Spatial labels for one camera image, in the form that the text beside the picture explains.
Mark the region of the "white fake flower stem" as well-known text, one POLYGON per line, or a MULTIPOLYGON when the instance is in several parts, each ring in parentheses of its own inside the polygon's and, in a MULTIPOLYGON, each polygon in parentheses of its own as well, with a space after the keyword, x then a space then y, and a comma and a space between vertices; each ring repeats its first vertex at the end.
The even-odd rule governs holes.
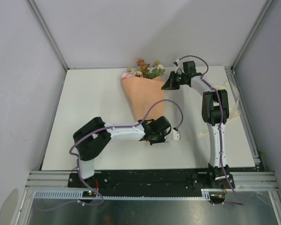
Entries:
POLYGON ((147 78, 154 79, 159 76, 163 76, 165 72, 165 67, 160 63, 160 61, 155 61, 153 67, 148 68, 147 78))

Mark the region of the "pink fake flower stem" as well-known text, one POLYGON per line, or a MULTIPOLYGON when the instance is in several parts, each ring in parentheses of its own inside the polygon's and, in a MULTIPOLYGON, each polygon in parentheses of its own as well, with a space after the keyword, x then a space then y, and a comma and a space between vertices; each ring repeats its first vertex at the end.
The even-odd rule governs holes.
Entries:
POLYGON ((136 76, 136 72, 135 72, 134 70, 132 70, 131 67, 129 67, 129 68, 127 68, 127 71, 124 72, 124 73, 121 75, 121 80, 130 78, 130 77, 135 77, 135 76, 136 76))

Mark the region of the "right aluminium corner post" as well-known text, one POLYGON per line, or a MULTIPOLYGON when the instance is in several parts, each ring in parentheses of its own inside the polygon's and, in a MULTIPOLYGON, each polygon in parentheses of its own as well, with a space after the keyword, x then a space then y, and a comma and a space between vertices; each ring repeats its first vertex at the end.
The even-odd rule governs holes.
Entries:
POLYGON ((259 30, 261 29, 263 23, 265 22, 268 14, 270 13, 272 7, 275 5, 276 0, 266 0, 261 11, 259 12, 253 26, 251 27, 244 43, 242 44, 235 60, 231 65, 231 70, 235 71, 238 67, 239 63, 241 62, 242 58, 245 56, 246 52, 248 51, 250 45, 253 43, 256 35, 258 34, 259 30))

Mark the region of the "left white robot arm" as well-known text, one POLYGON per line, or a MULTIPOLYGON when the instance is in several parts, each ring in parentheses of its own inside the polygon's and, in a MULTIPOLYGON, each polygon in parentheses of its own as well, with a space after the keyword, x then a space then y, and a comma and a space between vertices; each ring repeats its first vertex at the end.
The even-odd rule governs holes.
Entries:
POLYGON ((166 142, 171 132, 171 124, 164 117, 139 120, 131 124, 106 123, 101 117, 95 117, 73 134, 74 148, 78 150, 78 182, 90 187, 94 182, 95 158, 112 141, 148 141, 150 145, 166 142))

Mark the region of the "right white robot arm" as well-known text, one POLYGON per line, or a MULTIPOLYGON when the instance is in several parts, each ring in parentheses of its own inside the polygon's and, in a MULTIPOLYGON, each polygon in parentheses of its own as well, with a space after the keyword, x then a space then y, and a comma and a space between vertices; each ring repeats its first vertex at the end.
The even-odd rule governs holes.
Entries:
POLYGON ((174 62, 175 70, 171 71, 163 90, 178 90, 181 85, 188 85, 202 96, 202 119, 207 124, 210 140, 210 159, 206 174, 195 174, 193 186, 200 182, 204 187, 221 188, 229 181, 229 166, 225 152, 225 125, 229 118, 229 100, 225 89, 218 90, 209 84, 202 73, 197 72, 194 61, 174 62))

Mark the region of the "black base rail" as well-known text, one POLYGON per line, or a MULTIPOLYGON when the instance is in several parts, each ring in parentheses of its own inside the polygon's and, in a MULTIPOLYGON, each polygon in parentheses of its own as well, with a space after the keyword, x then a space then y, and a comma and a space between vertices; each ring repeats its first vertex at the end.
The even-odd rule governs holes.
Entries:
POLYGON ((193 186, 195 174, 206 174, 208 169, 162 169, 162 170, 101 170, 81 181, 77 172, 70 173, 69 188, 98 188, 104 197, 201 197, 202 189, 231 189, 234 178, 221 188, 204 187, 200 182, 193 186))

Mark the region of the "orange beige wrapping paper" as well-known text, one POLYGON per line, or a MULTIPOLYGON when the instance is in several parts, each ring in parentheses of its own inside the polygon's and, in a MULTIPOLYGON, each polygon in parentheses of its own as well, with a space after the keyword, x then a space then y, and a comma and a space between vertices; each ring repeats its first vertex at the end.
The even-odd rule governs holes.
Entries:
POLYGON ((164 82, 160 77, 154 79, 129 77, 123 79, 121 83, 131 101, 136 120, 143 119, 153 104, 164 99, 164 91, 161 89, 164 82))

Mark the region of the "left aluminium corner post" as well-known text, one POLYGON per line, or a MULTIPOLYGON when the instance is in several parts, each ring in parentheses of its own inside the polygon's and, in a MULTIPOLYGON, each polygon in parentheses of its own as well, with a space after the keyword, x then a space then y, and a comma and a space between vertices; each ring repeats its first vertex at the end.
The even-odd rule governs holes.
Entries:
POLYGON ((55 54, 55 56, 57 57, 57 60, 59 61, 59 63, 61 64, 62 68, 64 69, 64 71, 67 71, 69 69, 40 9, 38 8, 36 2, 34 0, 26 0, 25 1, 29 7, 29 9, 31 10, 36 22, 38 23, 40 30, 42 31, 44 37, 46 38, 49 46, 51 47, 53 53, 55 54))

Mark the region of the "cream ribbon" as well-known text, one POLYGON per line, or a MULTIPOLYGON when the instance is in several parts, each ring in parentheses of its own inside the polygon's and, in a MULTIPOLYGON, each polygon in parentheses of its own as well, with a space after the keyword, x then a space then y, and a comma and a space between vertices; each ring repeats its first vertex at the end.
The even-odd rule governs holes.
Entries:
MULTIPOLYGON (((236 90, 234 85, 226 81, 223 85, 215 85, 218 89, 225 89, 228 92, 229 100, 229 118, 226 123, 226 132, 240 131, 242 128, 240 122, 240 111, 238 110, 239 93, 237 98, 234 99, 233 90, 236 90)), ((187 88, 185 90, 185 105, 184 105, 184 116, 182 137, 190 142, 197 141, 199 139, 206 139, 209 141, 208 128, 202 119, 201 115, 202 107, 202 96, 196 91, 187 88)))

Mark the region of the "aluminium frame profile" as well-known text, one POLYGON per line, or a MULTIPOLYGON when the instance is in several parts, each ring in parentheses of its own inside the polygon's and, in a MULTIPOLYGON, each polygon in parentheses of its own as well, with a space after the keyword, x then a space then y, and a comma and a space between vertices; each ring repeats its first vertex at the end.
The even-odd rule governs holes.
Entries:
POLYGON ((25 184, 26 189, 67 188, 69 171, 32 171, 25 184))

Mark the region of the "aluminium corner post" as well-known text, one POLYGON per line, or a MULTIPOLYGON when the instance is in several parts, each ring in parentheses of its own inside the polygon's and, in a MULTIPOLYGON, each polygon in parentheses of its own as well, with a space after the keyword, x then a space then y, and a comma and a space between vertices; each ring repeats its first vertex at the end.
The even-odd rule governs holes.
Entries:
POLYGON ((42 31, 44 37, 46 38, 49 46, 51 47, 53 53, 55 54, 55 56, 57 57, 57 60, 59 61, 59 63, 61 64, 62 68, 64 69, 64 71, 67 71, 69 69, 40 9, 38 8, 36 2, 34 0, 26 0, 25 1, 29 7, 29 9, 31 10, 36 22, 38 23, 40 30, 42 31))
POLYGON ((276 0, 266 0, 261 11, 259 12, 253 26, 251 27, 244 43, 242 44, 235 60, 231 65, 231 70, 235 71, 238 67, 239 63, 241 62, 242 58, 245 56, 246 52, 248 51, 250 45, 253 43, 256 35, 258 34, 259 30, 261 29, 263 23, 265 22, 268 14, 270 13, 272 7, 275 5, 276 0))

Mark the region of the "brown orange fake flower stem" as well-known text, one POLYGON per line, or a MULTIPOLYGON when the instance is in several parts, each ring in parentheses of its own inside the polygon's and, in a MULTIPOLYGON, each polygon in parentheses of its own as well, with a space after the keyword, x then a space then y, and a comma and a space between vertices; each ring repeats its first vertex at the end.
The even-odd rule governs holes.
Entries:
POLYGON ((133 74, 136 77, 143 77, 143 78, 147 78, 147 79, 151 79, 151 73, 149 70, 149 65, 145 63, 145 60, 140 59, 137 61, 137 66, 140 69, 139 71, 135 71, 133 74))

